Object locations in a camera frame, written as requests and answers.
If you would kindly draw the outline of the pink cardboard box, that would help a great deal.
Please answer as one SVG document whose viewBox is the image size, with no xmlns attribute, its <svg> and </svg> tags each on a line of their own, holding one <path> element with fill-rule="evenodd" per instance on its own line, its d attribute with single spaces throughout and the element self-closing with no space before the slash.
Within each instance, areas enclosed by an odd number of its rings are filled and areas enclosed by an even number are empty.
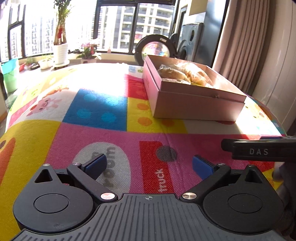
<svg viewBox="0 0 296 241">
<path fill-rule="evenodd" d="M 196 64 L 211 79 L 213 84 L 208 87 L 161 77 L 158 73 L 161 66 L 183 63 L 183 60 L 175 58 L 146 56 L 142 78 L 153 117 L 236 121 L 246 95 L 209 66 Z"/>
</svg>

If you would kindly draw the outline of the bread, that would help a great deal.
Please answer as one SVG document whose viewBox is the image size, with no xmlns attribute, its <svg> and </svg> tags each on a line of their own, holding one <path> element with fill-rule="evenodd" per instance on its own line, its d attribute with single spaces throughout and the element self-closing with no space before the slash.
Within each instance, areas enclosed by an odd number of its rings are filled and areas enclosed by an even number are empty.
<svg viewBox="0 0 296 241">
<path fill-rule="evenodd" d="M 174 66 L 177 68 L 177 70 L 181 71 L 189 78 L 191 84 L 200 85 L 203 87 L 207 86 L 207 84 L 213 86 L 213 82 L 210 77 L 196 64 L 191 62 L 183 62 Z"/>
</svg>

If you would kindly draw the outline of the white air conditioner cabinet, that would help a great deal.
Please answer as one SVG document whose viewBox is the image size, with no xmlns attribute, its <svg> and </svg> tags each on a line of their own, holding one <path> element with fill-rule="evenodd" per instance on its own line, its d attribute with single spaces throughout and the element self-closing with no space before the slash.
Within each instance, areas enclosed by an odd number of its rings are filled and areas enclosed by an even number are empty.
<svg viewBox="0 0 296 241">
<path fill-rule="evenodd" d="M 252 97 L 264 104 L 285 131 L 295 121 L 295 3 L 271 1 L 262 54 L 264 64 Z"/>
</svg>

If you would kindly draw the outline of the colourful cartoon play mat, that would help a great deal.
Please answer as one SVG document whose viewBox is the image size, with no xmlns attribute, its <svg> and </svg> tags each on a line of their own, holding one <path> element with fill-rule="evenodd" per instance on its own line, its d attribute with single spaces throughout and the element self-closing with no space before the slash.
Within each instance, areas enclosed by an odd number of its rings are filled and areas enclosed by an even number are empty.
<svg viewBox="0 0 296 241">
<path fill-rule="evenodd" d="M 285 135 L 251 98 L 235 122 L 154 118 L 137 66 L 81 64 L 27 80 L 1 136 L 1 240 L 20 231 L 13 203 L 44 163 L 63 169 L 103 153 L 107 168 L 98 182 L 116 194 L 180 195 L 201 180 L 195 155 L 245 167 L 221 150 L 222 139 Z"/>
</svg>

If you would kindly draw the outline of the beige curtain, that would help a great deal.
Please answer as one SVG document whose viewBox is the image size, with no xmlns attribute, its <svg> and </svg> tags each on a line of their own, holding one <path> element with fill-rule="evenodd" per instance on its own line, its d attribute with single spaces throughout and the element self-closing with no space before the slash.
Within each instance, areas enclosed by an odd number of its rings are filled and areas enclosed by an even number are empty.
<svg viewBox="0 0 296 241">
<path fill-rule="evenodd" d="M 229 1 L 213 69 L 248 95 L 258 83 L 274 26 L 275 1 Z"/>
</svg>

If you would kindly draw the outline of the pink flowers in pot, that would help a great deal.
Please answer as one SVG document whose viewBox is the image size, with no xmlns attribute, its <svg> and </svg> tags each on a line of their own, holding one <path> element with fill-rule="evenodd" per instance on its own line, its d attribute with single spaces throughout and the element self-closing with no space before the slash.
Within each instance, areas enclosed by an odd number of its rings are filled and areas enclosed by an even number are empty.
<svg viewBox="0 0 296 241">
<path fill-rule="evenodd" d="M 101 54 L 97 53 L 97 44 L 87 43 L 83 44 L 83 51 L 76 57 L 80 59 L 81 64 L 96 63 L 101 60 Z"/>
</svg>

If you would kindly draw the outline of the white low planter bowl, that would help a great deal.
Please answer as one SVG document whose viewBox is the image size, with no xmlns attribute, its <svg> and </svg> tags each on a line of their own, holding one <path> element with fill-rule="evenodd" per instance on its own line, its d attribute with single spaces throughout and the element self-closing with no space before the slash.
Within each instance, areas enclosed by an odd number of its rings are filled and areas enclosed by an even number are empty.
<svg viewBox="0 0 296 241">
<path fill-rule="evenodd" d="M 39 64 L 41 70 L 46 70 L 46 69 L 53 67 L 54 60 L 53 60 L 53 58 L 47 58 L 47 59 L 43 59 L 43 60 L 38 61 L 38 64 Z"/>
</svg>

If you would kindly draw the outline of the tall plant white pot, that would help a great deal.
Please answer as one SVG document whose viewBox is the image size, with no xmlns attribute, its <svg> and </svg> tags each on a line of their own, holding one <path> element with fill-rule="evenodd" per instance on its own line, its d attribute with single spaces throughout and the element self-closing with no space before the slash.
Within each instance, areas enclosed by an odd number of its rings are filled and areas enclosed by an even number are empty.
<svg viewBox="0 0 296 241">
<path fill-rule="evenodd" d="M 54 8 L 57 10 L 57 25 L 54 37 L 54 64 L 64 65 L 67 61 L 68 45 L 66 39 L 66 19 L 70 13 L 70 0 L 54 1 Z"/>
</svg>

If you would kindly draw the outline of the dark grey washing machine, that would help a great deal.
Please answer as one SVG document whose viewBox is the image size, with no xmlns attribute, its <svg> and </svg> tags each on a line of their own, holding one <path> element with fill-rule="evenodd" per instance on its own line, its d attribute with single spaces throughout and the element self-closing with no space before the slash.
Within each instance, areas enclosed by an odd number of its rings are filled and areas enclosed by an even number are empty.
<svg viewBox="0 0 296 241">
<path fill-rule="evenodd" d="M 193 62 L 203 34 L 203 23 L 182 25 L 180 33 L 171 35 L 170 40 L 176 47 L 175 57 Z"/>
</svg>

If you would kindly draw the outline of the green plastic bucket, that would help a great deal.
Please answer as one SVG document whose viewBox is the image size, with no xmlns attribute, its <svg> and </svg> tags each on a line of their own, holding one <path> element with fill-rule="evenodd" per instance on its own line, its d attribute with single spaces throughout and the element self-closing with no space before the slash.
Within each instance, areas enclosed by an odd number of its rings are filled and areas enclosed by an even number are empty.
<svg viewBox="0 0 296 241">
<path fill-rule="evenodd" d="M 4 76 L 4 86 L 7 93 L 12 93 L 18 89 L 19 85 L 19 60 L 11 59 L 1 65 L 1 71 Z"/>
</svg>

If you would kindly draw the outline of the washing machine round door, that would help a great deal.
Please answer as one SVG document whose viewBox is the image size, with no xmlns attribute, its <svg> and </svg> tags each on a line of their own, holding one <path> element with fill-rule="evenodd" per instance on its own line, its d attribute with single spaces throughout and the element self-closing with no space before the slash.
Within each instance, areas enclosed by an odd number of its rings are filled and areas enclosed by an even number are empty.
<svg viewBox="0 0 296 241">
<path fill-rule="evenodd" d="M 134 53 L 136 63 L 143 66 L 147 55 L 173 58 L 177 56 L 177 48 L 173 41 L 166 36 L 148 35 L 136 44 Z"/>
</svg>

